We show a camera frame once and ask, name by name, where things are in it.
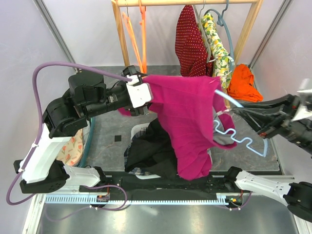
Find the yellow floral garment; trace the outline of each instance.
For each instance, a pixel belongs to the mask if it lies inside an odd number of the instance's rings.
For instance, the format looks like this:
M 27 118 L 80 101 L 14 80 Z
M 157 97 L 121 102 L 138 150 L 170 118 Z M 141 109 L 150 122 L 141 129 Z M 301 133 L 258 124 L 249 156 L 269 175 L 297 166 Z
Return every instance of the yellow floral garment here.
M 57 160 L 64 164 L 75 166 L 81 159 L 83 153 L 82 129 L 78 130 L 60 150 Z
M 226 89 L 230 85 L 232 72 L 230 72 L 229 53 L 223 47 L 221 39 L 216 32 L 216 25 L 211 13 L 208 12 L 201 18 L 211 54 L 215 58 L 213 77 L 220 77 L 222 88 Z

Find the metal pole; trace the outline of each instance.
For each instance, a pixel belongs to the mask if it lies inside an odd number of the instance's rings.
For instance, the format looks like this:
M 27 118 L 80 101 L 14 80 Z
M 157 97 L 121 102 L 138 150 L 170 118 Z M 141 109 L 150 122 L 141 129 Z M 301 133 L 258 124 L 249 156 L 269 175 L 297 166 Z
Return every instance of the metal pole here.
M 249 64 L 249 68 L 252 69 L 254 67 L 254 65 L 257 63 L 260 55 L 262 54 L 262 52 L 264 51 L 265 47 L 267 46 L 267 44 L 269 43 L 269 40 L 271 39 L 275 29 L 277 28 L 277 26 L 279 25 L 279 23 L 281 22 L 283 16 L 285 15 L 286 11 L 288 10 L 290 4 L 293 2 L 293 0 L 284 0 L 280 6 L 280 8 L 278 9 L 278 12 L 276 13 L 271 25 L 269 26 L 262 42 L 260 43 L 256 53 L 254 54 L 250 64 Z
M 41 12 L 42 17 L 44 18 L 47 25 L 49 26 L 54 38 L 56 39 L 56 41 L 58 43 L 58 45 L 60 46 L 62 51 L 65 53 L 68 61 L 75 63 L 75 59 L 74 59 L 73 55 L 70 53 L 61 33 L 58 30 L 58 27 L 56 26 L 55 22 L 53 21 L 53 18 L 50 15 L 50 12 L 47 9 L 46 5 L 44 4 L 43 0 L 34 0 L 34 3 L 36 4 L 37 8 Z

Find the black cloth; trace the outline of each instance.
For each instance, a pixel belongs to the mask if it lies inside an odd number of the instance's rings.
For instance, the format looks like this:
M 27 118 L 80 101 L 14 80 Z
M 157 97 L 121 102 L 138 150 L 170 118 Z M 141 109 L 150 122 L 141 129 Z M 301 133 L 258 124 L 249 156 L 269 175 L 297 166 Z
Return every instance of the black cloth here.
M 164 178 L 175 178 L 177 158 L 168 133 L 161 127 L 158 118 L 153 120 L 146 134 L 132 141 L 125 171 L 139 167 Z

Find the pink shirt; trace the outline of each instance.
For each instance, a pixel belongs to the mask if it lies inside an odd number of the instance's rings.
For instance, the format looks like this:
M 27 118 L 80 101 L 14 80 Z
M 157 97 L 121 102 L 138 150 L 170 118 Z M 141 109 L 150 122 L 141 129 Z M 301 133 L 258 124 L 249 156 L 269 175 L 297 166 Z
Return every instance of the pink shirt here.
M 216 112 L 226 110 L 223 98 L 214 92 L 221 90 L 219 78 L 150 75 L 143 82 L 150 85 L 154 96 L 149 110 L 158 114 L 170 136 L 179 176 L 187 180 L 207 176 L 212 167 L 207 149 L 236 146 L 213 140 L 213 107 Z M 220 115 L 219 119 L 224 130 L 234 128 L 229 115 Z

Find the metal frame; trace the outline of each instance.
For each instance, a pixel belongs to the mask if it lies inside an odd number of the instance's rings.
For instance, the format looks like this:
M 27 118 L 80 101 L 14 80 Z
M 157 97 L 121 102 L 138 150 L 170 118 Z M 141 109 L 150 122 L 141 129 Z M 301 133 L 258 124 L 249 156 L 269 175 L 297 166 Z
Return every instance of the metal frame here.
M 312 224 L 294 216 L 299 234 L 312 234 Z
M 257 63 L 260 55 L 262 54 L 265 47 L 269 43 L 274 31 L 278 27 L 279 23 L 282 21 L 285 13 L 289 9 L 289 6 L 291 5 L 292 2 L 293 2 L 293 0 L 284 0 L 282 2 L 281 6 L 278 9 L 278 12 L 276 13 L 272 23 L 270 24 L 266 34 L 264 35 L 264 38 L 262 39 L 262 42 L 260 43 L 256 53 L 254 54 L 254 56 L 253 56 L 253 58 L 249 64 L 250 69 L 252 69 L 254 67 L 254 65 Z
M 37 233 L 44 202 L 44 194 L 37 194 L 32 198 L 22 234 Z
M 48 8 L 44 4 L 43 0 L 33 0 L 36 4 L 38 10 L 40 11 L 42 17 L 44 18 L 45 22 L 47 23 L 48 27 L 51 30 L 51 33 L 53 34 L 55 40 L 57 41 L 58 45 L 66 55 L 68 61 L 76 63 L 73 55 L 71 54 L 69 48 L 66 45 L 65 40 L 63 39 L 61 33 L 59 32 L 58 27 L 56 26 Z
M 133 7 L 133 6 L 169 6 L 169 5 L 197 5 L 197 4 L 225 4 L 226 0 L 111 0 L 113 12 L 116 21 L 116 28 L 118 32 L 121 52 L 125 66 L 130 65 L 125 32 L 122 25 L 121 7 Z M 263 0 L 229 0 L 230 4 L 235 3 L 251 3 L 248 15 L 246 17 L 243 28 L 240 32 L 236 47 L 234 49 L 234 60 L 237 64 L 244 46 L 247 42 L 249 34 L 253 28 L 254 22 L 260 11 Z M 224 99 L 225 106 L 230 108 L 230 102 Z

